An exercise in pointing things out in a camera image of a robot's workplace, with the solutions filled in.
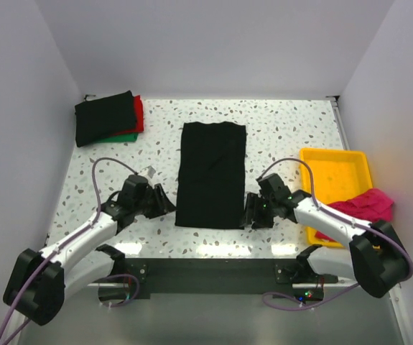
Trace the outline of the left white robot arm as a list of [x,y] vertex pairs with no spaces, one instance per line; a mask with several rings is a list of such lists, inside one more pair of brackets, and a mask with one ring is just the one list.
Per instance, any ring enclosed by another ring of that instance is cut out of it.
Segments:
[[122,189],[100,203],[79,229],[38,252],[24,250],[17,257],[3,302],[39,326],[49,323],[68,292],[94,280],[88,273],[68,277],[79,261],[93,251],[107,254],[99,272],[109,282],[119,281],[125,273],[124,254],[106,241],[132,224],[136,216],[155,219],[175,209],[159,183],[152,185],[144,176],[130,175]]

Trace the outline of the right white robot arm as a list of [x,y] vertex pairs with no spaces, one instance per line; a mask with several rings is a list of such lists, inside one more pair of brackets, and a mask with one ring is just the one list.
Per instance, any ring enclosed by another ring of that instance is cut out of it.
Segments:
[[260,177],[257,183],[259,193],[246,196],[244,226],[270,229],[275,218],[286,219],[318,230],[342,246],[313,244],[301,253],[296,273],[302,281],[313,282],[320,275],[345,277],[381,298],[412,277],[412,259],[388,221],[371,223],[347,216],[308,192],[292,192],[274,173]]

